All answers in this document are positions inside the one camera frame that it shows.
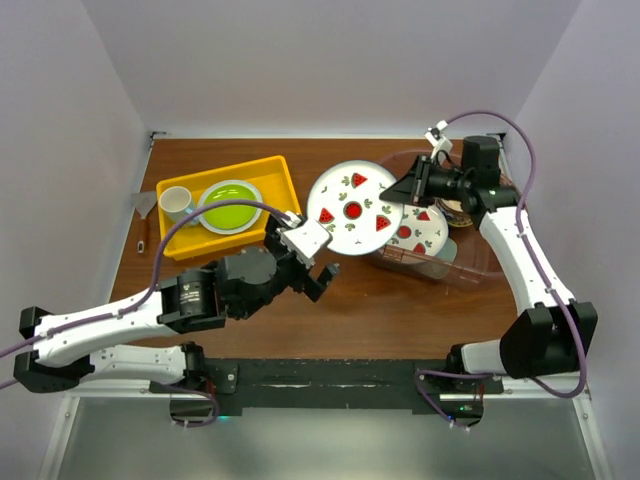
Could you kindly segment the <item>green plate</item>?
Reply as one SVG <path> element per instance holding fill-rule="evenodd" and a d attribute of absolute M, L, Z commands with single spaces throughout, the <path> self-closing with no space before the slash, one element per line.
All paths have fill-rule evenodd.
<path fill-rule="evenodd" d="M 217 186 L 212 186 L 200 198 L 199 206 L 211 203 L 230 200 L 243 199 L 256 201 L 257 197 L 252 187 L 244 183 L 231 181 L 221 182 Z M 249 223 L 257 209 L 252 206 L 230 205 L 207 211 L 203 220 L 211 227 L 219 230 L 235 230 Z"/>

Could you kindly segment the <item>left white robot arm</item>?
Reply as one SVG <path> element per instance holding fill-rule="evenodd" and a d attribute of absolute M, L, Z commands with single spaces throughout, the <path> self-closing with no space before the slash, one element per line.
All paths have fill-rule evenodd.
<path fill-rule="evenodd" d="M 33 393 L 96 380 L 149 380 L 167 390 L 203 391 L 212 375 L 201 347 L 153 349 L 135 341 L 222 328 L 229 319 L 249 318 L 286 289 L 317 301 L 339 270 L 329 264 L 319 277 L 311 274 L 315 254 L 330 241 L 316 220 L 270 216 L 263 246 L 152 280 L 147 290 L 121 301 L 61 315 L 27 308 L 13 380 Z"/>

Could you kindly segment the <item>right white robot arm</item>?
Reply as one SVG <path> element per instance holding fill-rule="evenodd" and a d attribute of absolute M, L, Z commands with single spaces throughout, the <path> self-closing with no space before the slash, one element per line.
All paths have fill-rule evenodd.
<path fill-rule="evenodd" d="M 443 166 L 444 155 L 438 143 L 380 197 L 412 206 L 436 199 L 459 202 L 493 250 L 518 312 L 500 339 L 451 349 L 445 368 L 448 386 L 466 393 L 481 375 L 540 380 L 570 372 L 584 383 L 598 314 L 592 303 L 578 301 L 555 276 L 530 227 L 522 196 L 501 182 L 498 141 L 490 136 L 465 138 L 457 166 Z"/>

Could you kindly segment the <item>white watermelon plate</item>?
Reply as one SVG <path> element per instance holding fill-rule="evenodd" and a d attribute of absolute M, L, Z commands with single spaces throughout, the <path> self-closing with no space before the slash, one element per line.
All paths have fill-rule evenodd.
<path fill-rule="evenodd" d="M 386 168 L 364 160 L 339 163 L 318 177 L 306 214 L 331 235 L 330 251 L 363 256 L 386 245 L 404 214 L 403 204 L 380 198 L 395 182 Z"/>
<path fill-rule="evenodd" d="M 426 208 L 406 205 L 400 227 L 390 244 L 410 252 L 435 256 L 448 237 L 448 223 L 435 205 Z"/>

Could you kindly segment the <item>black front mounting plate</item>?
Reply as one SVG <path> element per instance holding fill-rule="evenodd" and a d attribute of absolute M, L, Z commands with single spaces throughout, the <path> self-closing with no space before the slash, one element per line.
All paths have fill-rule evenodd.
<path fill-rule="evenodd" d="M 430 401 L 467 395 L 446 406 L 457 418 L 482 416 L 481 396 L 504 391 L 500 380 L 426 375 L 441 371 L 440 360 L 203 359 L 184 378 L 153 382 L 153 393 L 210 394 L 219 414 L 239 416 L 250 408 L 392 409 L 432 414 Z"/>

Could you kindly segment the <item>white light-blue mug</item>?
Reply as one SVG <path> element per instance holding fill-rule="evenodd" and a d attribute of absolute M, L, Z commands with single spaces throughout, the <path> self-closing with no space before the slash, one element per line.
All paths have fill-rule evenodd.
<path fill-rule="evenodd" d="M 191 191 L 183 186 L 172 186 L 163 191 L 158 205 L 173 224 L 192 214 L 197 207 Z"/>

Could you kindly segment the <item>brown floral cream-inside bowl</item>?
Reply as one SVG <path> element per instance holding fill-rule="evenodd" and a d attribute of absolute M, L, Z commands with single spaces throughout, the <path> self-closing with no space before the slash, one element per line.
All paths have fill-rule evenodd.
<path fill-rule="evenodd" d="M 471 217 L 463 211 L 459 201 L 438 198 L 435 205 L 441 210 L 450 227 L 466 228 L 473 225 Z"/>

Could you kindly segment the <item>yellow plastic tray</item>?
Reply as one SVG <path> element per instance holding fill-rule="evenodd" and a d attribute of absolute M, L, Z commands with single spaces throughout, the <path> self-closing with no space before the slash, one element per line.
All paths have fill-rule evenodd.
<path fill-rule="evenodd" d="M 252 184 L 261 194 L 262 203 L 282 212 L 301 211 L 287 163 L 282 156 L 165 179 L 156 185 L 156 193 L 161 195 L 170 187 L 181 186 L 191 192 L 194 201 L 199 201 L 208 188 L 226 180 L 242 180 Z M 183 227 L 168 242 L 164 255 L 181 261 L 259 242 L 264 239 L 267 220 L 268 214 L 262 211 L 253 226 L 233 235 L 215 233 L 201 224 Z"/>

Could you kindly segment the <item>light-blue scalloped plate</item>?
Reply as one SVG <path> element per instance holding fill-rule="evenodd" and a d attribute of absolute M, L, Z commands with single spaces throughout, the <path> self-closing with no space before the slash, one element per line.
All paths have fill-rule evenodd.
<path fill-rule="evenodd" d="M 231 182 L 231 181 L 241 182 L 241 183 L 244 183 L 245 185 L 247 185 L 248 187 L 252 187 L 252 188 L 253 188 L 253 190 L 254 190 L 254 192 L 255 192 L 255 194 L 256 194 L 256 197 L 257 197 L 257 200 L 256 200 L 256 201 L 254 201 L 254 202 L 261 202 L 261 201 L 262 201 L 262 196 L 261 196 L 260 191 L 259 191 L 259 190 L 258 190 L 258 189 L 253 185 L 253 184 L 251 184 L 251 183 L 249 183 L 249 182 L 246 182 L 246 181 L 243 181 L 243 180 L 225 180 L 225 181 L 221 181 L 221 182 Z M 217 186 L 217 185 L 219 185 L 221 182 L 218 182 L 218 183 L 216 183 L 216 184 L 213 184 L 212 186 Z M 202 206 L 202 207 L 200 207 L 200 206 L 199 206 L 200 198 L 199 198 L 199 201 L 198 201 L 198 207 L 199 207 L 199 208 L 202 208 L 202 207 L 204 207 L 204 206 L 206 206 L 206 205 L 204 205 L 204 206 Z M 256 212 L 256 214 L 254 215 L 253 219 L 252 219 L 249 223 L 245 224 L 243 227 L 240 227 L 240 228 L 235 229 L 235 230 L 219 230 L 219 229 L 217 229 L 217 228 L 214 228 L 214 227 L 209 226 L 209 225 L 208 225 L 208 224 L 203 220 L 203 218 L 202 218 L 202 216 L 203 216 L 206 212 L 205 212 L 205 213 L 203 213 L 203 214 L 200 216 L 200 223 L 201 223 L 201 224 L 202 224 L 202 225 L 203 225 L 207 230 L 209 230 L 209 231 L 211 231 L 211 232 L 213 232 L 213 233 L 216 233 L 216 234 L 220 234 L 220 235 L 234 235 L 234 234 L 238 234 L 238 233 L 241 233 L 241 232 L 244 232 L 244 231 L 248 230 L 248 229 L 249 229 L 250 227 L 252 227 L 252 226 L 254 225 L 254 223 L 259 219 L 259 217 L 260 217 L 260 215 L 261 215 L 261 210 L 260 210 L 260 209 L 258 209 L 257 207 L 255 207 L 255 208 L 257 209 L 257 212 Z"/>

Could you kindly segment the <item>clear pink plastic bin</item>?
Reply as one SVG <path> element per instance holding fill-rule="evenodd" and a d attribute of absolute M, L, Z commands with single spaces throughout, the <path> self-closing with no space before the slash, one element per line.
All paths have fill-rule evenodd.
<path fill-rule="evenodd" d="M 457 285 L 465 288 L 472 288 L 483 283 L 497 281 L 504 277 L 501 267 L 488 243 L 474 229 L 473 225 L 466 228 L 454 228 L 449 226 L 449 237 L 457 245 L 457 256 L 453 261 L 449 274 L 440 281 L 429 280 Z M 385 249 L 391 247 L 394 251 L 399 250 L 408 254 L 410 251 L 404 250 L 390 244 L 390 240 L 385 246 L 369 255 L 369 260 L 375 265 L 396 271 L 405 275 L 407 273 L 397 271 L 391 266 L 387 266 L 383 260 Z"/>

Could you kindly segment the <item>light-teal divided rectangular dish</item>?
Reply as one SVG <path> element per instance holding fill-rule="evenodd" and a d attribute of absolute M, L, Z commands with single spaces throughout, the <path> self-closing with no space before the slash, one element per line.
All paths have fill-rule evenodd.
<path fill-rule="evenodd" d="M 385 249 L 383 260 L 387 266 L 391 266 L 397 271 L 440 281 L 449 274 L 456 256 L 456 243 L 447 239 L 442 249 L 434 257 L 415 252 L 405 254 L 388 247 Z"/>

